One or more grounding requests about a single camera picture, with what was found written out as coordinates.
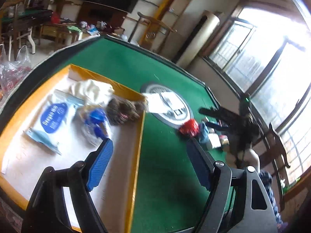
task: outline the blue cloth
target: blue cloth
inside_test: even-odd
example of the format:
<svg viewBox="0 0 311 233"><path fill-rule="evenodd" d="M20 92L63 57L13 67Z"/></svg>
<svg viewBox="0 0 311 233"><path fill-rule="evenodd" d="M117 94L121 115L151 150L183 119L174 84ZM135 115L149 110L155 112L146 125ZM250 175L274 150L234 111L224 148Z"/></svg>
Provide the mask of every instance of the blue cloth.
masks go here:
<svg viewBox="0 0 311 233"><path fill-rule="evenodd" d="M271 177L271 174L268 173L267 171L260 171L259 173L259 177L265 187L265 190L267 191L267 194L268 194L268 197L270 199L270 202L271 202L271 205L272 205L272 208L273 208L273 212L274 212L274 215L275 215L275 219L276 219L276 223L279 223L279 224L282 224L283 221L281 220L281 215L279 214L279 211L278 211L278 207L276 205L276 201L275 201L275 198L274 198L274 195L273 195L273 191L272 191L272 188L271 188L271 184L272 184L272 177Z"/></svg>
<svg viewBox="0 0 311 233"><path fill-rule="evenodd" d="M198 134L198 141L199 143L205 144L208 141L208 128L205 125L205 123L202 121L201 123L199 123L199 134Z"/></svg>

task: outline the black cable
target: black cable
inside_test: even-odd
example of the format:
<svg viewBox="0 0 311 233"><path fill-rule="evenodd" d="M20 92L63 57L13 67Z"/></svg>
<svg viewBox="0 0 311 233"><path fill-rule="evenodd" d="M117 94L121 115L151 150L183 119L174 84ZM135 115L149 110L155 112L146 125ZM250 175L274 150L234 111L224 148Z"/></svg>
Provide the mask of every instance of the black cable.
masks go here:
<svg viewBox="0 0 311 233"><path fill-rule="evenodd" d="M223 219L225 219L225 218L227 217L227 215L229 214L229 211L230 211L230 209L231 209L231 204L232 204L232 200L233 200L233 193L234 193L234 188L232 189L232 193L231 193L231 198L230 198L228 210L227 210L227 212L226 212L226 214L225 214L225 216L224 216Z"/></svg>
<svg viewBox="0 0 311 233"><path fill-rule="evenodd" d="M245 156L245 150L243 151L243 156L242 156L242 160L241 160L241 166L242 166L243 161L244 161L244 156ZM229 211L231 209L231 204L232 204L232 200L233 200L233 193L234 193L234 189L232 190L232 193L231 193L231 198L230 198L228 210L227 210L227 212L226 212L226 214L225 214L223 219L225 219L227 217L227 215L229 214Z"/></svg>

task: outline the wooden tray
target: wooden tray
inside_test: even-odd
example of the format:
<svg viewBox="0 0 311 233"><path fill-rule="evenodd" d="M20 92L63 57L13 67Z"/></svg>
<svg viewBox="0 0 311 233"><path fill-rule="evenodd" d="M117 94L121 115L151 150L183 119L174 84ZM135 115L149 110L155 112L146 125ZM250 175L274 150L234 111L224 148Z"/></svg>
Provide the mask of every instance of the wooden tray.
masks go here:
<svg viewBox="0 0 311 233"><path fill-rule="evenodd" d="M24 210L44 168L69 168L97 149L83 137L77 115L70 125L62 156L24 134L54 89L66 92L71 84L86 79L110 83L118 97L131 101L144 99L126 86L73 64L38 88L16 111L0 136L0 186ZM145 113L136 122L112 126L114 152L99 186L90 193L109 232L131 231L144 117ZM64 188L64 194L71 225L79 230L69 188Z"/></svg>

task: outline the blue gripper pad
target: blue gripper pad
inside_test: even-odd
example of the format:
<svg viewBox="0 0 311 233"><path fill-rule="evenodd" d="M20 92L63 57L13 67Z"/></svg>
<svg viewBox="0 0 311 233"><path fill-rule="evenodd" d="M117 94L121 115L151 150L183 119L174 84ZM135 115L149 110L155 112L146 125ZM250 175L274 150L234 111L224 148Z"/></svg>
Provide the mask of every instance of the blue gripper pad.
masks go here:
<svg viewBox="0 0 311 233"><path fill-rule="evenodd" d="M97 151L91 152L85 160L86 189L90 192L99 185L114 151L114 145L110 139L105 139Z"/></svg>
<svg viewBox="0 0 311 233"><path fill-rule="evenodd" d="M207 190L210 190L211 182L209 177L211 172L194 142L191 140L187 142L187 154L200 184L206 187Z"/></svg>

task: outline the green cloth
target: green cloth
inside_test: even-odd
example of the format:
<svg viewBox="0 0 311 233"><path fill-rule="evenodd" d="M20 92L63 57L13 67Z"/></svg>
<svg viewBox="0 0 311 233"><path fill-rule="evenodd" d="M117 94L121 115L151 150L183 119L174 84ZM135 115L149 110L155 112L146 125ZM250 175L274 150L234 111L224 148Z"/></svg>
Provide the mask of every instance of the green cloth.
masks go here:
<svg viewBox="0 0 311 233"><path fill-rule="evenodd" d="M77 31L77 32L82 32L82 30L80 30L78 27L76 27L76 26L67 26L67 29L68 30L72 30L72 31Z"/></svg>
<svg viewBox="0 0 311 233"><path fill-rule="evenodd" d="M107 39L100 39L65 61L102 74L139 92L155 81L180 94L200 121L200 107L214 106L205 88L182 73ZM152 114L144 124L132 233L163 233L195 226L208 192L202 187L186 153L186 141ZM211 151L215 160L224 153Z"/></svg>

